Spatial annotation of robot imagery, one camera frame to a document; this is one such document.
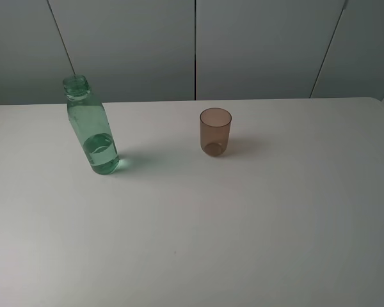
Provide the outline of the green transparent plastic bottle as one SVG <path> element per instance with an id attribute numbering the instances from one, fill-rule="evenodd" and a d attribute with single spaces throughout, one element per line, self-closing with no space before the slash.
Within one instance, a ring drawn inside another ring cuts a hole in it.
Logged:
<path id="1" fill-rule="evenodd" d="M 63 89 L 68 120 L 92 170 L 99 175 L 113 173 L 120 159 L 102 102 L 83 75 L 64 79 Z"/>

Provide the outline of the pink translucent plastic cup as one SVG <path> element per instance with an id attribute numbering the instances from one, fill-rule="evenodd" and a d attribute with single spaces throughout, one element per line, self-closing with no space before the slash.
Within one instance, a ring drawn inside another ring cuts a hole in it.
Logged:
<path id="1" fill-rule="evenodd" d="M 200 114 L 200 146 L 211 157 L 220 156 L 228 146 L 232 115 L 225 109 L 208 108 Z"/>

